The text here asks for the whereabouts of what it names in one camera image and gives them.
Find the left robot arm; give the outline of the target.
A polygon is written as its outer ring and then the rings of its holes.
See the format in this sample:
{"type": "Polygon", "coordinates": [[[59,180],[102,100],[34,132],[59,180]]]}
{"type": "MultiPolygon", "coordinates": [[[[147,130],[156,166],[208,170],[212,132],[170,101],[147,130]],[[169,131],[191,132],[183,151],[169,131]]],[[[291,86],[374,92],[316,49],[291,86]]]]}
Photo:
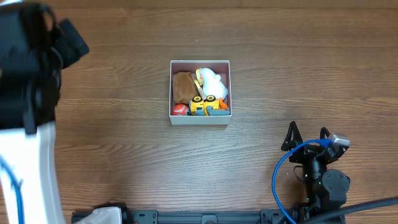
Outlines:
{"type": "Polygon", "coordinates": [[[55,171],[63,69],[89,47],[40,2],[1,2],[1,188],[10,223],[64,223],[55,171]]]}

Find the yellow toy crane truck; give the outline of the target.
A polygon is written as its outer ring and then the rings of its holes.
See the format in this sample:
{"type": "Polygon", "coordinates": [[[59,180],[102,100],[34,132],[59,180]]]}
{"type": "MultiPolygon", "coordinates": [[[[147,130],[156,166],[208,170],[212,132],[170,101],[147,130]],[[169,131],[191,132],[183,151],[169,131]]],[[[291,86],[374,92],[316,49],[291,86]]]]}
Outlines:
{"type": "Polygon", "coordinates": [[[189,102],[190,114],[193,116],[229,116],[230,108],[222,100],[214,95],[208,95],[205,99],[201,96],[193,97],[189,102]]]}

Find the red toy ball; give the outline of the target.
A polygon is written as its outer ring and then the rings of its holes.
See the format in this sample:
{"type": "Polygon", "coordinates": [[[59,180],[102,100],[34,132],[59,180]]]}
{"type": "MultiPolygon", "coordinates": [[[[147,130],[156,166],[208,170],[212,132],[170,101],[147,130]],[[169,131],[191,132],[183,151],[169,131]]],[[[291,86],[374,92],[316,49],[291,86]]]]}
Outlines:
{"type": "Polygon", "coordinates": [[[175,105],[172,110],[172,116],[189,116],[190,108],[185,104],[175,105]]]}

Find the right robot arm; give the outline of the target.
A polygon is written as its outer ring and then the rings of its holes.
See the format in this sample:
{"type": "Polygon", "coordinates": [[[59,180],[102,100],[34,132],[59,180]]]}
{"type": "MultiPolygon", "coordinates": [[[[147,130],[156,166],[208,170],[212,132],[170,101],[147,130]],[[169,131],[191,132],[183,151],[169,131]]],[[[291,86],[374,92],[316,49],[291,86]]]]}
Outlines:
{"type": "Polygon", "coordinates": [[[341,134],[320,130],[320,139],[330,140],[324,146],[310,143],[297,149],[289,161],[303,171],[300,181],[305,185],[306,202],[296,203],[288,212],[295,222],[304,221],[324,212],[340,208],[347,200],[350,178],[327,165],[336,162],[349,148],[350,140],[341,134]]]}

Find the brown plush toy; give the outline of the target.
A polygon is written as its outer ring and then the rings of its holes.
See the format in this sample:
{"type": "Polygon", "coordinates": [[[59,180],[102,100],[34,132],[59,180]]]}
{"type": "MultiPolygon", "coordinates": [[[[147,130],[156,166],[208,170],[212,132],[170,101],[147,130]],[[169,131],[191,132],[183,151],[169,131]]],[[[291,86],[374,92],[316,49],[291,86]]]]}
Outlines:
{"type": "Polygon", "coordinates": [[[173,99],[176,104],[189,104],[198,96],[195,83],[190,72],[178,72],[172,76],[173,99]]]}

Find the yellow wooden rattle drum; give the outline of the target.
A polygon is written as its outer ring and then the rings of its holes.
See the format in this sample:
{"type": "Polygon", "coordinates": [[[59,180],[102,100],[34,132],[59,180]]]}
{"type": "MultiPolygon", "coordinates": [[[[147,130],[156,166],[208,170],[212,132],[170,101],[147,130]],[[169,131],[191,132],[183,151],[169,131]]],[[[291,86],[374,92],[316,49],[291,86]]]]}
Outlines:
{"type": "Polygon", "coordinates": [[[203,91],[203,88],[200,86],[200,83],[198,80],[194,80],[195,85],[197,87],[197,91],[199,92],[199,95],[201,96],[201,98],[203,100],[205,100],[207,98],[207,95],[205,94],[205,92],[203,91]]]}

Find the white plush duck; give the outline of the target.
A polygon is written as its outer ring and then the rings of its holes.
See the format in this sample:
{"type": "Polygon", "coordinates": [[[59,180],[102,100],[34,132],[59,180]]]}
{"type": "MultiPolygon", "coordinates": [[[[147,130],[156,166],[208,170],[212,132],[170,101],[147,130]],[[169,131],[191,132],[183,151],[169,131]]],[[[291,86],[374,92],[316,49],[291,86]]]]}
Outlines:
{"type": "Polygon", "coordinates": [[[206,96],[213,95],[219,101],[222,110],[227,109],[224,102],[228,95],[228,89],[221,81],[221,76],[210,68],[198,68],[196,70],[198,81],[202,82],[202,90],[206,96]]]}

